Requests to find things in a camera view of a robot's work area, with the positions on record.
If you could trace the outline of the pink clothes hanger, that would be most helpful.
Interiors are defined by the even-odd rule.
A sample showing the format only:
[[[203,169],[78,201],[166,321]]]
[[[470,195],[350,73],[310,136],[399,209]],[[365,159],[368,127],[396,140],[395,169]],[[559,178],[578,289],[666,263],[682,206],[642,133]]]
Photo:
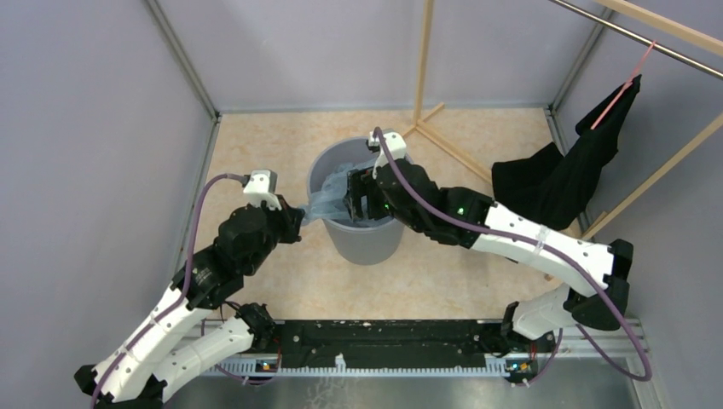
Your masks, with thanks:
[[[602,111],[593,120],[590,125],[590,130],[595,130],[599,127],[614,105],[622,98],[623,94],[633,85],[634,79],[640,75],[643,65],[649,58],[653,49],[657,46],[657,41],[653,40],[647,47],[646,51],[640,57],[633,70],[630,72],[628,78],[613,92],[612,97],[604,104]]]

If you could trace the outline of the wooden clothes rack frame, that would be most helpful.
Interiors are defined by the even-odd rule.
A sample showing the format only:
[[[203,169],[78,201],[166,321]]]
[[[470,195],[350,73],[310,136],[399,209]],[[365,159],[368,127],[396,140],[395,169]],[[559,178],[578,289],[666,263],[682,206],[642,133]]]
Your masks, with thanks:
[[[722,72],[722,57],[641,18],[643,9],[722,35],[719,1],[632,1],[608,9],[566,1]],[[506,108],[544,112],[567,151],[577,121],[628,77],[648,46],[549,1],[439,1],[429,24],[425,128],[456,144],[495,138]],[[722,109],[722,79],[653,50],[621,135],[620,151],[572,233],[622,236],[645,276],[722,269],[722,132],[700,133]]]

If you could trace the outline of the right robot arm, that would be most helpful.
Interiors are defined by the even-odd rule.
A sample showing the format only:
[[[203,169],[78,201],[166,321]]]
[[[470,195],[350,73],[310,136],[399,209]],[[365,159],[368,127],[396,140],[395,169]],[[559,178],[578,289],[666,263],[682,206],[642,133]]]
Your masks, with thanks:
[[[352,170],[344,203],[353,221],[390,216],[441,245],[503,256],[553,278],[558,288],[513,302],[500,340],[522,351],[550,331],[583,325],[615,331],[628,305],[633,246],[622,239],[601,245],[532,222],[489,196],[466,187],[438,187],[425,170],[398,159],[390,165]]]

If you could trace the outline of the metal hanging rail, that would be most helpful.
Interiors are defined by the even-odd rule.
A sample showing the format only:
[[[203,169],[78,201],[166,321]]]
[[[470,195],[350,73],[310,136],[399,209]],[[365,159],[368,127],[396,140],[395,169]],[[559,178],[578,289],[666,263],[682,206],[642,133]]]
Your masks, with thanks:
[[[653,43],[653,41],[647,37],[643,37],[636,32],[632,32],[632,31],[626,29],[623,26],[619,26],[615,23],[609,22],[608,20],[606,20],[602,17],[599,17],[589,11],[586,11],[585,9],[579,8],[572,3],[569,3],[566,1],[559,1],[559,0],[550,0],[550,3],[553,3],[563,9],[569,10],[570,12],[572,12],[574,14],[580,15],[581,17],[584,17],[590,21],[600,24],[602,27],[612,30],[613,32],[620,34],[628,39],[631,39],[636,43],[640,43],[645,46],[650,46]],[[686,55],[683,55],[683,54],[675,51],[674,49],[670,49],[659,43],[656,43],[653,46],[653,49],[656,52],[658,52],[659,54],[666,55],[668,58],[681,62],[689,67],[692,67],[692,68],[698,70],[699,72],[706,73],[709,76],[719,79],[719,80],[722,79],[721,71],[716,70],[708,65],[705,65],[698,60],[694,60]]]

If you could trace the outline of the black hanging t-shirt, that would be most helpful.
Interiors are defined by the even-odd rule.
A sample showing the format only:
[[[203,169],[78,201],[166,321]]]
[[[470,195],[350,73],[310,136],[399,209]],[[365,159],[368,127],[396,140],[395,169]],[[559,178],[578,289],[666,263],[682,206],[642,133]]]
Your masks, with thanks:
[[[587,208],[603,168],[618,152],[618,138],[641,78],[634,79],[597,129],[590,130],[590,125],[618,88],[576,124],[578,139],[566,154],[551,142],[528,158],[494,163],[495,200],[533,222],[566,229]]]

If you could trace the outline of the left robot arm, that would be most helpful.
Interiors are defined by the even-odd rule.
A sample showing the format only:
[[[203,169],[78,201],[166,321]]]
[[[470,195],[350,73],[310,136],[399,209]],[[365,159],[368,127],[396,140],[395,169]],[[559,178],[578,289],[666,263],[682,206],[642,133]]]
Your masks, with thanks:
[[[263,352],[275,341],[265,305],[239,306],[215,331],[181,347],[201,321],[241,290],[279,244],[300,241],[304,211],[279,196],[234,210],[211,245],[173,277],[159,303],[105,360],[74,379],[94,408],[160,408],[179,389],[233,354]]]

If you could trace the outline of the grey round trash bin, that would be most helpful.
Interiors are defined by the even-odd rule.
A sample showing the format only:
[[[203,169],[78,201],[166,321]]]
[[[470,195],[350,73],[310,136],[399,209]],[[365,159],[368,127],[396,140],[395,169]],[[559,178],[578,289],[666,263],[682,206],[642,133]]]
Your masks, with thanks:
[[[321,220],[340,256],[357,265],[369,266],[390,258],[401,244],[405,226],[387,216],[378,221],[354,223],[347,209],[337,201],[336,210],[320,210],[314,195],[322,190],[328,176],[347,168],[349,164],[368,167],[378,155],[367,149],[365,137],[338,141],[322,151],[309,169],[306,182],[311,213],[306,222]]]

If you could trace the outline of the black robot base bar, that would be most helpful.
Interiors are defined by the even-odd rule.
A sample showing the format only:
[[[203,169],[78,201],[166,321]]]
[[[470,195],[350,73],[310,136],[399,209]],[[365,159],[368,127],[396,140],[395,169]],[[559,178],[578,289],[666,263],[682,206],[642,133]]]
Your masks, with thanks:
[[[535,340],[498,320],[286,320],[249,354],[281,358],[284,369],[482,368],[493,358],[552,352],[555,337]]]

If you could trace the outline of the blue plastic trash bag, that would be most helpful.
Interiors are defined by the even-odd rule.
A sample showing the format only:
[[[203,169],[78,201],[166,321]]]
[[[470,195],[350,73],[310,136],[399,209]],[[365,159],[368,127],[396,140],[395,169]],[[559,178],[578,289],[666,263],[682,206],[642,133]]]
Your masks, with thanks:
[[[390,216],[379,220],[367,218],[367,213],[359,221],[351,219],[349,210],[344,204],[344,196],[347,192],[347,176],[352,170],[365,170],[371,168],[373,161],[358,164],[344,163],[337,166],[334,171],[326,176],[321,189],[309,196],[309,203],[302,204],[300,208],[304,211],[301,221],[302,226],[307,226],[316,220],[334,221],[339,224],[353,228],[372,228],[391,222]]]

